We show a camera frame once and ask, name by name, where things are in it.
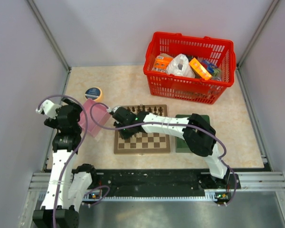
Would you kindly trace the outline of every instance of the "red plastic basket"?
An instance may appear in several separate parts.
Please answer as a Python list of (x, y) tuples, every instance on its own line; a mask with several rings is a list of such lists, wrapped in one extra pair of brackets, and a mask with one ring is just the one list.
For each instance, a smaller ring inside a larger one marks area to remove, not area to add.
[[(155, 58), (160, 53), (172, 57), (185, 54), (206, 59), (222, 70), (222, 81), (206, 81), (152, 71)], [(230, 40), (155, 32), (147, 49), (143, 72), (147, 75), (152, 95), (213, 104), (227, 87), (233, 85), (235, 69), (236, 58)]]

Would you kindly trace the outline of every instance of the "gray floor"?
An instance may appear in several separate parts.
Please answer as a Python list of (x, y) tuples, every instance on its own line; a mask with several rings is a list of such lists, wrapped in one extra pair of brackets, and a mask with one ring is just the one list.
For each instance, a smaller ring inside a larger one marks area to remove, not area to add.
[(102, 202), (80, 209), (80, 228), (285, 228), (274, 192), (239, 192), (212, 202)]

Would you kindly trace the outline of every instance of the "pink plastic container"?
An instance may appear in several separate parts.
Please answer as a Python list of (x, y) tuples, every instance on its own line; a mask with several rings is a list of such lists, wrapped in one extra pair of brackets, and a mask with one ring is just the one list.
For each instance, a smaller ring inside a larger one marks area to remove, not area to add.
[[(85, 111), (87, 113), (87, 118), (88, 118), (88, 127), (87, 127), (87, 132), (92, 135), (93, 137), (96, 137), (97, 134), (99, 133), (101, 127), (97, 126), (94, 121), (92, 120), (90, 116), (90, 108), (93, 104), (96, 102), (93, 101), (92, 99), (87, 99), (87, 101), (83, 104), (83, 107), (85, 108)], [(96, 105), (93, 107), (92, 110), (93, 117), (94, 119), (101, 125), (105, 125), (105, 123), (108, 121), (110, 118), (110, 114), (106, 111), (106, 108), (102, 105)], [(81, 112), (80, 114), (80, 121), (78, 122), (79, 125), (82, 127), (82, 129), (85, 129), (86, 127), (86, 118), (84, 112)]]

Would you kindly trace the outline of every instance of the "green board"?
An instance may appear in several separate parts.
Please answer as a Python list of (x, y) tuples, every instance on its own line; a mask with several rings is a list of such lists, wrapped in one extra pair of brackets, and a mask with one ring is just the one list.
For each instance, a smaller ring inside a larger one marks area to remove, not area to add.
[[(181, 115), (178, 114), (175, 117), (176, 118), (184, 118), (184, 117), (190, 117), (191, 115)], [(207, 121), (207, 123), (210, 124), (210, 117), (208, 115), (201, 115), (201, 117)], [(176, 153), (192, 153), (188, 147), (188, 145), (186, 144), (185, 140), (176, 137), (175, 139), (176, 145), (175, 145), (175, 151)]]

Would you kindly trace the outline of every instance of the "round container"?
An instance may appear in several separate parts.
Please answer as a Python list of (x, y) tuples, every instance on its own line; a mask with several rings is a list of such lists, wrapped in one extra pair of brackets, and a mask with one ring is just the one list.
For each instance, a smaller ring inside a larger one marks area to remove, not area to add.
[(101, 102), (103, 99), (103, 91), (98, 87), (89, 88), (85, 92), (85, 98), (86, 99), (90, 98), (94, 100), (95, 102)]

